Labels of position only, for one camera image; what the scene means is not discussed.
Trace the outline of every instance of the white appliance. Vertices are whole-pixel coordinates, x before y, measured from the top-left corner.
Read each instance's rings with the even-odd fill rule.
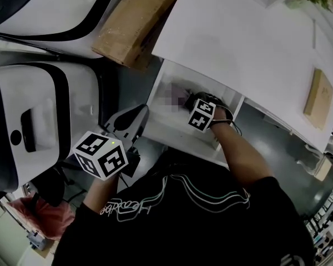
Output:
[[[98,122],[99,84],[90,67],[0,67],[0,191],[12,192],[65,160]]]
[[[91,46],[120,0],[0,0],[0,38],[99,58]]]

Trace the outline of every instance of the cardboard box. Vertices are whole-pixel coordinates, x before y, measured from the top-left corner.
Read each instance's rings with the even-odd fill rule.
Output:
[[[122,0],[92,48],[119,64],[143,69],[152,58],[164,15],[176,0]]]
[[[304,114],[312,125],[323,130],[332,103],[333,87],[320,69],[315,69]]]

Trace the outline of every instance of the drawer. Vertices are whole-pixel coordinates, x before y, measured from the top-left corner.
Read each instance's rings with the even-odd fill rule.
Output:
[[[201,133],[188,125],[189,112],[165,101],[171,83],[194,92],[207,91],[221,98],[236,118],[244,97],[202,74],[165,60],[148,99],[149,120],[143,136],[205,160],[227,166],[212,131]]]

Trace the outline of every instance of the gray floor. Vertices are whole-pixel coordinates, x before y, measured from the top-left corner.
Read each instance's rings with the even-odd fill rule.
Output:
[[[246,138],[267,160],[281,188],[300,214],[311,216],[324,204],[333,189],[333,168],[323,182],[309,175],[296,160],[315,166],[317,159],[305,143],[289,132],[263,120],[263,113],[244,104],[236,118]]]
[[[160,66],[159,59],[155,58],[145,73],[122,66],[118,68],[119,110],[147,102]],[[242,106],[236,123],[244,137],[265,157],[297,211],[308,216],[316,213],[333,188],[333,170],[323,182],[306,173],[295,163],[296,160],[305,159],[308,165],[315,165],[316,159],[304,148],[304,143],[296,136],[290,136],[287,131],[265,122],[263,114],[247,104]],[[141,161],[133,178],[124,176],[129,186],[154,165],[165,149],[164,145],[143,137],[138,140],[136,147]],[[82,171],[66,171],[66,174],[76,182],[75,186],[67,188],[66,199],[81,188],[87,190],[93,181],[92,176]],[[120,180],[118,191],[125,188]],[[78,206],[83,198],[84,195],[81,195],[74,199],[73,205]]]

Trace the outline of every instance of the white cube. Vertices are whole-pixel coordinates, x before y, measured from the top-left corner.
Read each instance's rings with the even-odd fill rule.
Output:
[[[101,180],[109,179],[128,165],[120,140],[90,131],[73,147],[73,152],[82,169]]]
[[[192,110],[188,124],[205,133],[215,115],[216,105],[198,99]]]

